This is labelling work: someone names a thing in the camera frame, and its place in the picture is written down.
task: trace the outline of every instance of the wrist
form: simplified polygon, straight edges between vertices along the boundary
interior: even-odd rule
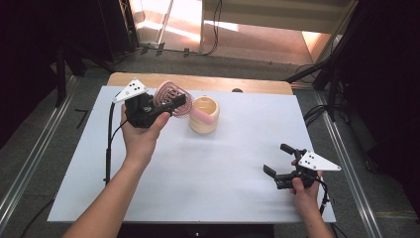
[[[148,166],[147,160],[141,160],[137,157],[126,156],[126,159],[124,160],[124,163],[121,169],[142,174],[147,166]]]

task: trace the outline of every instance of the person's left hand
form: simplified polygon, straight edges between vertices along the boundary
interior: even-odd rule
[[[126,106],[123,104],[121,108],[121,123],[127,120],[125,111]],[[126,122],[123,125],[123,137],[127,153],[124,164],[144,167],[149,164],[155,151],[160,130],[166,125],[169,117],[169,113],[161,113],[155,123],[148,129],[135,128],[130,122]]]

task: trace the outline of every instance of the gray floor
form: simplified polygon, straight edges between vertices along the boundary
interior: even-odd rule
[[[188,57],[180,54],[163,54],[155,57],[152,53],[132,55],[118,65],[118,69],[128,72],[160,72],[238,78],[258,78],[281,80],[294,74],[296,65],[268,63],[247,59],[226,59],[219,57]],[[27,189],[17,204],[1,237],[18,237],[32,217],[58,191],[62,178],[77,146],[86,121],[77,129],[82,114],[75,109],[91,110],[97,93],[106,84],[109,73],[100,67],[92,67],[85,77],[78,81],[73,98],[56,128],[55,134],[44,152],[37,170]],[[312,89],[299,89],[295,85],[302,115],[316,105]],[[54,92],[48,96],[32,115],[22,124],[9,143],[0,151],[0,192],[3,196],[17,176],[25,159],[30,154],[43,127],[53,111]],[[363,184],[371,208],[376,214],[384,237],[420,237],[420,226],[415,223],[415,215],[400,185],[387,175],[374,175],[365,168],[365,159],[348,125],[337,122],[348,148],[357,175]],[[331,137],[321,117],[308,128],[315,151],[339,163]],[[344,173],[325,173],[330,196],[338,219],[337,225],[348,237],[368,237],[357,205]],[[68,224],[48,223],[48,208],[32,225],[27,237],[59,237]],[[275,225],[276,237],[305,237],[301,224]]]

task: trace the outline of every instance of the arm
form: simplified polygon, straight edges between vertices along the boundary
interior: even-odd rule
[[[124,112],[125,106],[121,114],[122,122],[126,120]],[[123,166],[64,237],[117,237],[139,179],[155,151],[159,132],[169,116],[166,112],[160,114],[149,129],[124,124],[122,129],[126,158]]]
[[[294,206],[303,219],[309,238],[329,238],[333,237],[319,212],[317,195],[319,182],[314,181],[311,187],[305,188],[300,178],[293,179],[293,189],[290,191],[294,197]]]

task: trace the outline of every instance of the hand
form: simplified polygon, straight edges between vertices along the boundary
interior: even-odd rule
[[[321,175],[322,172],[319,171],[318,177],[320,178]],[[290,192],[295,194],[293,201],[294,206],[302,219],[305,220],[309,216],[320,215],[317,201],[319,182],[314,181],[314,183],[307,188],[304,187],[300,178],[294,178],[292,182],[294,188],[291,188]]]
[[[126,106],[121,109],[121,123],[127,120]],[[163,112],[156,119],[155,123],[148,129],[135,128],[126,122],[123,129],[124,143],[126,145],[126,160],[124,164],[130,166],[146,167],[151,161],[155,151],[160,130],[166,125],[170,114]]]

